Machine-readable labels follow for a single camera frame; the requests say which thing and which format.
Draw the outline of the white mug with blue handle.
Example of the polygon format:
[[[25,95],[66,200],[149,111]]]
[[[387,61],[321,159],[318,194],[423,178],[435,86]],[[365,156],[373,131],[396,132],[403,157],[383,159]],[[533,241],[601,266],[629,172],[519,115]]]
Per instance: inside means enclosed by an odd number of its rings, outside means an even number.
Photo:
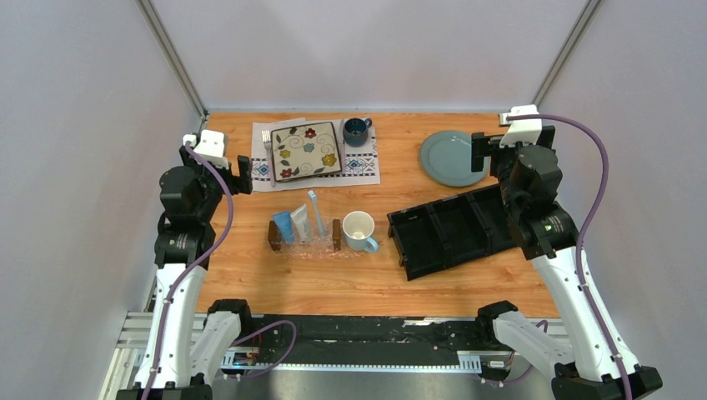
[[[375,221],[368,213],[350,212],[343,219],[342,229],[350,249],[368,253],[376,253],[379,250],[379,244],[373,238]]]

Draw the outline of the glass holder with wooden ends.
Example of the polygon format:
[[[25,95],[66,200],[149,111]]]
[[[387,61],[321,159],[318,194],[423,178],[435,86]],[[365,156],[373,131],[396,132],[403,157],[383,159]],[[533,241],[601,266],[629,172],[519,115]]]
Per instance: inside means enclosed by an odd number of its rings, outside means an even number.
[[[324,255],[338,253],[343,247],[343,229],[340,219],[328,220],[324,224],[327,237],[322,238],[318,234],[312,236],[309,242],[296,240],[294,244],[286,244],[273,221],[268,222],[267,243],[274,253],[294,254],[301,256]]]

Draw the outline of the black compartment organizer box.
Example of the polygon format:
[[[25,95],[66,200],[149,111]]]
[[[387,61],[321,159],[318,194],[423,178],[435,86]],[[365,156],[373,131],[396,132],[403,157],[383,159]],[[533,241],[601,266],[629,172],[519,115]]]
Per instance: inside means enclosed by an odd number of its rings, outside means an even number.
[[[391,212],[387,219],[409,281],[516,246],[498,184]]]

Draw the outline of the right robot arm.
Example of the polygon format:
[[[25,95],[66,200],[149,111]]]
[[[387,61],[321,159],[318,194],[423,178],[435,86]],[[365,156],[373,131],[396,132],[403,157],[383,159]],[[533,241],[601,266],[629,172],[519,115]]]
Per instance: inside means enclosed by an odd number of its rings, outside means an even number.
[[[479,309],[475,337],[485,348],[503,344],[520,353],[557,399],[642,399],[662,388],[662,378],[621,340],[589,267],[576,258],[579,231],[555,199],[562,172],[552,140],[542,133],[535,144],[505,144],[500,135],[474,133],[471,168],[490,163],[510,235],[548,288],[569,343],[541,331],[507,301]]]

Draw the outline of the blue toothpaste tube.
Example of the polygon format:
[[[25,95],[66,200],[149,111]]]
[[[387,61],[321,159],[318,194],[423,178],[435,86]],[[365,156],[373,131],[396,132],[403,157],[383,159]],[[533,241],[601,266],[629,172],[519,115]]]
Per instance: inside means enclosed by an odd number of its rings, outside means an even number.
[[[290,212],[284,211],[275,213],[273,215],[273,222],[278,228],[280,235],[286,244],[294,244],[296,242]]]

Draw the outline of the light blue toothbrush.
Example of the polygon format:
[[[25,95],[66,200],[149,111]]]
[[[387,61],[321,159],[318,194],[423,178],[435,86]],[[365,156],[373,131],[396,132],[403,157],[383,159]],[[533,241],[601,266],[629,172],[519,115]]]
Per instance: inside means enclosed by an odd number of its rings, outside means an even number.
[[[321,217],[321,213],[318,208],[318,198],[313,189],[308,190],[308,197],[312,203],[313,206],[313,214],[315,216],[316,222],[317,222],[317,227],[318,227],[318,232],[321,238],[326,238],[327,237],[327,231],[323,223],[323,219]]]

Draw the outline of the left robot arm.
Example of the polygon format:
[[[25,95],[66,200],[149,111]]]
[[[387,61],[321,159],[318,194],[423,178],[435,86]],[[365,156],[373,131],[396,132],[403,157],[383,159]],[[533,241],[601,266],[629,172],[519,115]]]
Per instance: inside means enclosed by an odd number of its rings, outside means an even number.
[[[155,252],[155,306],[144,359],[129,389],[117,399],[210,399],[212,383],[231,343],[243,346],[255,332],[246,302],[217,301],[192,339],[197,300],[212,253],[233,222],[233,196],[253,190],[248,157],[233,175],[226,147],[187,138],[182,165],[159,179],[163,213]]]

